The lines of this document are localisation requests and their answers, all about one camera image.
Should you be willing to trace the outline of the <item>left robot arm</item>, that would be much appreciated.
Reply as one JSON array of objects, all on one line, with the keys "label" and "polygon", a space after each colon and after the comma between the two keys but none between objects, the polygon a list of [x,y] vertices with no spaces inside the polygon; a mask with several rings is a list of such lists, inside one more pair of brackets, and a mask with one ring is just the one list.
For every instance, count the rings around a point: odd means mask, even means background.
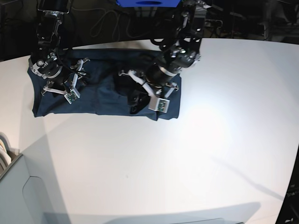
[{"label": "left robot arm", "polygon": [[145,107],[154,112],[168,112],[170,96],[179,90],[173,78],[200,60],[203,28],[210,6],[206,0],[182,1],[173,16],[170,36],[160,42],[151,40],[161,53],[146,68],[119,71],[120,77],[130,78],[133,84],[133,90],[127,95],[131,114]]}]

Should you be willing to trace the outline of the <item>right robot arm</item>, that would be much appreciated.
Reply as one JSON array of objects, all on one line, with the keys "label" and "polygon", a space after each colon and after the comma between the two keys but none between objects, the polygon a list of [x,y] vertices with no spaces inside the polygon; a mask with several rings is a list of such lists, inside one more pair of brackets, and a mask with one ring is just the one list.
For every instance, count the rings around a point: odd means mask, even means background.
[{"label": "right robot arm", "polygon": [[37,11],[40,13],[36,29],[37,49],[29,58],[31,72],[46,80],[41,94],[50,92],[62,95],[69,104],[80,98],[76,88],[77,81],[90,77],[84,69],[84,64],[90,61],[89,58],[79,59],[75,64],[68,65],[64,60],[70,49],[62,56],[59,52],[59,27],[71,6],[69,0],[41,0],[37,3]]}]

